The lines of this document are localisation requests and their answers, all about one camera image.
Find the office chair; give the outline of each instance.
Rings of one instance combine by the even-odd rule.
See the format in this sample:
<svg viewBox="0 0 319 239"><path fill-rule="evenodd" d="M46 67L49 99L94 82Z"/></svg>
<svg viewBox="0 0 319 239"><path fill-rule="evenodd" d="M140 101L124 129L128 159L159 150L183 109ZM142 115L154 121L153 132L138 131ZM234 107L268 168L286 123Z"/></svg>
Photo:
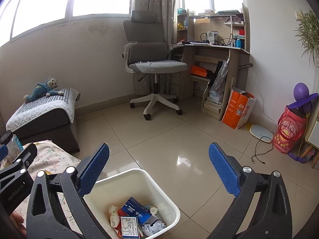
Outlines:
<svg viewBox="0 0 319 239"><path fill-rule="evenodd" d="M144 110L144 118L150 120L149 111L159 101L176 110L178 115L183 112L176 104L167 99L174 99L175 95L159 94L159 73L173 73L187 70L187 64L172 60L166 60L169 50L164 43L164 29L161 23L155 21L153 12L132 11L131 20L123 22L125 36L129 42L124 46L122 57L125 58L125 69L129 73L141 72L154 75L154 92L130 101L130 107L135 108L134 103L150 101Z"/></svg>

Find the green plant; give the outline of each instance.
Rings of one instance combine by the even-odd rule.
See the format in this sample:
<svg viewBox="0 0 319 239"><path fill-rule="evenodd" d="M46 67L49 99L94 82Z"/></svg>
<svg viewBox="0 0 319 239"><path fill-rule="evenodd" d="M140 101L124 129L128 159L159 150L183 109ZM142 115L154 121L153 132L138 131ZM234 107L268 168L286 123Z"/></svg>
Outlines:
<svg viewBox="0 0 319 239"><path fill-rule="evenodd" d="M300 10L300 18L297 19L299 22L298 28L295 30L297 32L296 36L300 37L302 46L305 48L302 56L307 53L310 58L312 56L315 63L315 58L319 56L319 21L317 16L312 10L303 13Z"/></svg>

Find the chair headrest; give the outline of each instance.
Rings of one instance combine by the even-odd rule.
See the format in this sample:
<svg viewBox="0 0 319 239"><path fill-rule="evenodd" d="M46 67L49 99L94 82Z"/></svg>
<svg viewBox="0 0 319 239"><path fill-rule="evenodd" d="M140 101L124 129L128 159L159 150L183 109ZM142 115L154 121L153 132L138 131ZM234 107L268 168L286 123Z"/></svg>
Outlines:
<svg viewBox="0 0 319 239"><path fill-rule="evenodd" d="M131 21L135 23L153 23L155 22L155 14L146 11L132 11Z"/></svg>

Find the metal screw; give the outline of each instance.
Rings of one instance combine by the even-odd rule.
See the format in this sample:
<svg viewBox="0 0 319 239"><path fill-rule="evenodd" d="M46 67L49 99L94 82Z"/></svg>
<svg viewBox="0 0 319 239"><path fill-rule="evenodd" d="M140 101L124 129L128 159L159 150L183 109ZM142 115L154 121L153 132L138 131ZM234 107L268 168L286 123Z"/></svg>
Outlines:
<svg viewBox="0 0 319 239"><path fill-rule="evenodd" d="M276 177L280 177L280 172L278 172L278 171L274 171L274 176L276 176Z"/></svg>
<svg viewBox="0 0 319 239"><path fill-rule="evenodd" d="M39 171L37 174L38 177L42 177L43 175L44 175L44 171Z"/></svg>
<svg viewBox="0 0 319 239"><path fill-rule="evenodd" d="M251 172L251 168L249 166L245 166L242 170L247 173Z"/></svg>
<svg viewBox="0 0 319 239"><path fill-rule="evenodd" d="M70 167L68 167L67 169L66 169L66 172L67 173L72 173L72 172L74 172L75 171L75 168L73 167L73 166L70 166Z"/></svg>

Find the orange paper bag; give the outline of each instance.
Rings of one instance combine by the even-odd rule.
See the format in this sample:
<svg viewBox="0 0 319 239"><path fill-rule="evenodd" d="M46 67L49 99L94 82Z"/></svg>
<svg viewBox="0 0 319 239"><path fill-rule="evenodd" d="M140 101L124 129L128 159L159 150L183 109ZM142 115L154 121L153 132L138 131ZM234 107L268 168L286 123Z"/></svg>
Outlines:
<svg viewBox="0 0 319 239"><path fill-rule="evenodd" d="M250 93L232 88L222 122L234 129L240 128L247 122L255 102Z"/></svg>

